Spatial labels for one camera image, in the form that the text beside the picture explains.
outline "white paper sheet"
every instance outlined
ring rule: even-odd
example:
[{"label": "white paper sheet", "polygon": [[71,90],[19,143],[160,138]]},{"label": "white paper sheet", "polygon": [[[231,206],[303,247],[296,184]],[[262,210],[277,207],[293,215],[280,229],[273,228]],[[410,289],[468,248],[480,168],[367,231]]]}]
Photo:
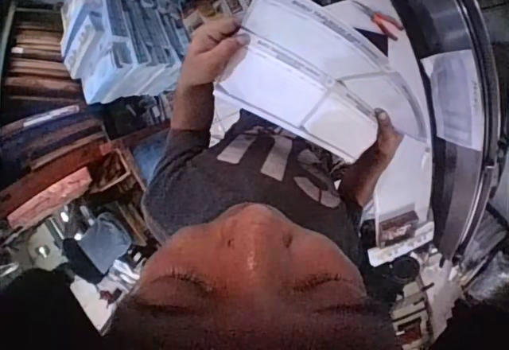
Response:
[{"label": "white paper sheet", "polygon": [[425,58],[422,64],[431,81],[437,135],[481,151],[484,110],[472,51],[437,54]]}]

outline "hand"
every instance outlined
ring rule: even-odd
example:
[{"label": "hand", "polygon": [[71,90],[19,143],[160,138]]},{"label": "hand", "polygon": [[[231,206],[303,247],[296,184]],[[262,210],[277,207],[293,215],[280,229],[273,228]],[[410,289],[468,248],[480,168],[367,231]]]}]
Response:
[{"label": "hand", "polygon": [[214,82],[231,57],[249,42],[248,35],[233,36],[239,27],[233,17],[226,17],[196,30],[182,65],[178,84],[182,91]]},{"label": "hand", "polygon": [[379,159],[387,167],[396,154],[403,140],[403,135],[396,131],[389,115],[383,109],[375,109],[375,115],[379,123],[375,146],[378,150]]}]

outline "closed eye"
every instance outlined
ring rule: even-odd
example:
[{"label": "closed eye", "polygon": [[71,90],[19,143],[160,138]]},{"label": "closed eye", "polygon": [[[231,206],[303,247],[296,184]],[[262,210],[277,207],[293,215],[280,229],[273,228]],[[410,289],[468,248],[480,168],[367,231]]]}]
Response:
[{"label": "closed eye", "polygon": [[213,286],[206,282],[203,277],[193,273],[177,272],[174,270],[168,274],[156,278],[150,283],[150,285],[158,284],[160,282],[165,283],[168,279],[172,281],[178,280],[187,282],[188,284],[195,286],[200,292],[204,294],[210,294],[214,291]]}]

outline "paper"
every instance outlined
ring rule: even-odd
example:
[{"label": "paper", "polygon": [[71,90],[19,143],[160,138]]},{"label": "paper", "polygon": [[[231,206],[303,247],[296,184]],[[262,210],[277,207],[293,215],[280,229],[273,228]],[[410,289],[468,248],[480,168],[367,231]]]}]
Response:
[{"label": "paper", "polygon": [[[404,79],[368,39],[310,0],[253,0],[242,48],[215,95],[355,160],[373,143],[374,109],[425,141],[422,113]],[[355,140],[340,132],[355,131]]]},{"label": "paper", "polygon": [[437,135],[482,151],[484,110],[472,51],[437,54],[422,64],[431,81]]}]

